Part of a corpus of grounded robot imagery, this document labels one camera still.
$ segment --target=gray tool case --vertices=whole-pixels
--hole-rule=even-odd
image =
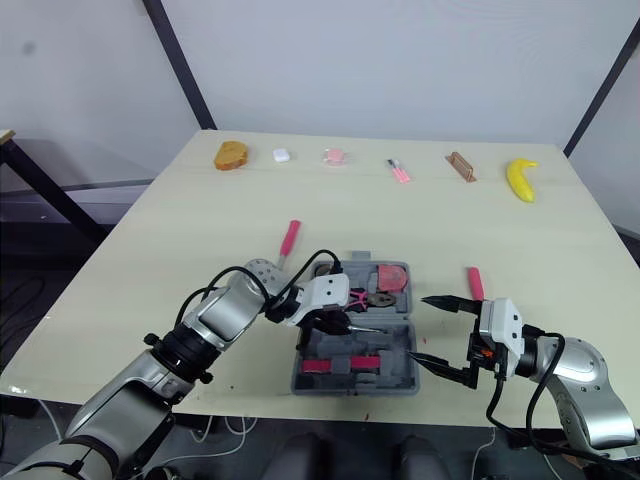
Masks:
[[[323,274],[330,263],[316,263],[312,276]],[[378,266],[397,265],[407,274],[407,284],[392,292],[396,303],[387,307],[369,306],[365,312],[349,312],[353,325],[384,329],[386,333],[352,332],[350,335],[327,335],[313,329],[306,346],[299,346],[293,369],[291,389],[296,395],[414,395],[420,390],[418,365],[406,354],[415,351],[415,330],[409,320],[411,278],[402,262],[371,261],[370,252],[353,252],[352,260],[343,261],[343,273],[349,288],[363,288],[376,293]],[[352,369],[352,356],[378,356],[377,369]],[[330,361],[327,373],[305,373],[305,360]]]

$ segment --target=yellow banana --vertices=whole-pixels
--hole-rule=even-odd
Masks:
[[[529,185],[527,178],[522,172],[527,167],[537,167],[538,162],[532,162],[526,158],[516,158],[507,167],[507,180],[509,185],[522,201],[533,203],[536,199],[536,193],[533,187]]]

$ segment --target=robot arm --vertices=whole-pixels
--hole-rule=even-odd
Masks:
[[[447,295],[423,301],[447,311],[477,315],[469,337],[469,367],[456,369],[446,360],[409,353],[436,375],[475,389],[482,367],[502,380],[519,375],[539,383],[556,355],[558,340],[523,325],[522,315],[508,298],[473,301]],[[567,338],[547,388],[572,448],[609,460],[640,457],[640,437],[609,383],[604,357],[592,345]]]
[[[136,475],[171,430],[172,406],[182,401],[196,380],[212,380],[207,369],[264,310],[268,319],[287,326],[350,332],[342,311],[349,298],[346,275],[333,273],[292,285],[280,297],[288,279],[273,263],[257,259],[245,268],[253,279],[236,273],[164,338],[148,334],[145,343],[151,348],[80,408],[64,439],[38,450],[7,476],[105,480]]]

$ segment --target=table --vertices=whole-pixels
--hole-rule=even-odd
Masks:
[[[11,140],[15,134],[16,132],[13,130],[0,128],[0,145],[4,145],[6,142]]]
[[[249,146],[249,163],[213,168],[224,140]],[[275,148],[288,163],[276,164]],[[325,148],[343,148],[348,164],[328,167]],[[478,181],[465,183],[444,156],[457,150]],[[516,157],[540,163],[527,174],[534,204],[505,180]],[[413,180],[400,184],[385,159]],[[611,382],[640,424],[637,351],[640,271],[561,151],[552,145],[388,141],[200,131],[133,205],[25,342],[0,379],[0,391],[71,403],[86,401],[145,345],[164,334],[183,299],[229,265],[276,259],[289,220],[303,222],[285,270],[319,248],[347,258],[411,268],[418,348],[465,358],[470,315],[417,302],[425,295],[470,296],[466,267],[476,265],[486,295],[510,296],[526,322],[597,345]],[[494,387],[481,373],[477,391],[421,371],[414,397],[301,397],[290,391],[298,329],[259,318],[213,365],[176,411],[274,418],[488,425]],[[523,426],[534,385],[509,380],[497,417]],[[535,425],[559,427],[550,395]]]

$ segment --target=pink screwdriver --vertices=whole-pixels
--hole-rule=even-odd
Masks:
[[[287,230],[287,234],[284,236],[284,240],[280,246],[280,258],[278,259],[277,264],[280,270],[282,270],[282,267],[284,266],[284,261],[286,260],[287,255],[289,255],[291,250],[293,250],[293,244],[296,242],[296,236],[298,235],[300,225],[301,223],[299,220],[291,220],[289,222],[289,230]]]
[[[400,162],[389,158],[387,160],[387,163],[391,167],[393,176],[396,177],[396,180],[398,180],[400,183],[408,183],[411,180],[411,177],[409,177],[407,171],[400,166]]]

